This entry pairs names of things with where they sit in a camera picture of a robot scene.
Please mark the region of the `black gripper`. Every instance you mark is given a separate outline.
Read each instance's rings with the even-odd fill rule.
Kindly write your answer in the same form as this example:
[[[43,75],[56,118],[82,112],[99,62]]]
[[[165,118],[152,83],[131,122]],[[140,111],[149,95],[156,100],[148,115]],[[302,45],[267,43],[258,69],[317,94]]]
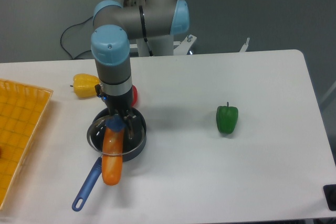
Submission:
[[[133,92],[128,91],[122,95],[108,95],[102,94],[102,100],[106,104],[109,114],[125,115],[123,117],[124,123],[128,130],[129,139],[134,138],[133,120],[136,118],[136,114],[131,106],[133,102]]]

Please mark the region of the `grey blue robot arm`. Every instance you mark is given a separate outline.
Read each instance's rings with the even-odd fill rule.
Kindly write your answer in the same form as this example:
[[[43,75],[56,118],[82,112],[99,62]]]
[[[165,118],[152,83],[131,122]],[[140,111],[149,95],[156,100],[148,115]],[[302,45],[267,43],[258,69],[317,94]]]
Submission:
[[[188,31],[188,5],[184,0],[143,0],[125,6],[106,0],[95,7],[92,22],[91,52],[101,83],[99,93],[105,98],[110,114],[119,114],[126,123],[129,136],[133,137],[142,131],[142,123],[133,115],[131,106],[129,41],[143,40],[148,53],[153,55],[151,39]]]

